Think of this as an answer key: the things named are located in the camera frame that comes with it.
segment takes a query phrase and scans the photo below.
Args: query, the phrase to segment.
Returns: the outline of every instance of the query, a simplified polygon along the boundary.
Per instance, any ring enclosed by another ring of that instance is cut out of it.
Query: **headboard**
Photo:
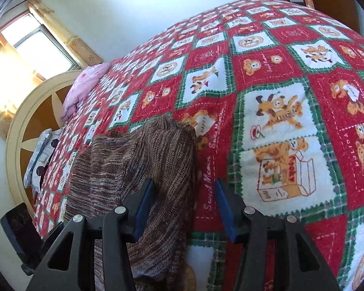
[[[5,171],[15,205],[25,202],[34,215],[31,187],[24,189],[23,177],[38,137],[45,129],[63,127],[62,104],[81,70],[56,75],[37,86],[20,105],[7,136]]]

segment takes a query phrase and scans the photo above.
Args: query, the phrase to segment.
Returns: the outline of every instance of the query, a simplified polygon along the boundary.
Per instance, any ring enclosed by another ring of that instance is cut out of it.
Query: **window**
[[[2,30],[6,40],[45,79],[78,69],[76,61],[32,14],[26,14]]]

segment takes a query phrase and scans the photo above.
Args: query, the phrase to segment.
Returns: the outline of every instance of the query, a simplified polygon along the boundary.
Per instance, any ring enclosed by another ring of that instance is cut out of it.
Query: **wooden headboard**
[[[25,202],[34,215],[31,187],[24,189],[23,177],[42,131],[63,127],[62,104],[81,70],[61,73],[37,86],[23,101],[12,120],[5,150],[7,182],[15,205]]]

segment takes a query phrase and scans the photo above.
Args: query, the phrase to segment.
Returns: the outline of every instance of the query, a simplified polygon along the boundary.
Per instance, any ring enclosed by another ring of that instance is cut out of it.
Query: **striped knit fabric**
[[[146,177],[157,199],[144,235],[128,245],[137,290],[179,290],[196,183],[194,129],[165,116],[131,134],[99,135],[75,160],[65,222],[104,215],[137,192]],[[95,243],[96,289],[104,289],[101,241]]]

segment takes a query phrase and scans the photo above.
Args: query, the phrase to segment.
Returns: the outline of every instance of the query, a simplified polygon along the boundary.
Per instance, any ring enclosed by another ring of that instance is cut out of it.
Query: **window pane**
[[[16,44],[24,36],[31,33],[40,26],[40,23],[31,14],[21,17],[8,27],[4,28],[2,33],[5,39],[11,44]]]
[[[28,37],[17,46],[16,50],[46,79],[63,73],[73,66],[73,63],[42,31]]]

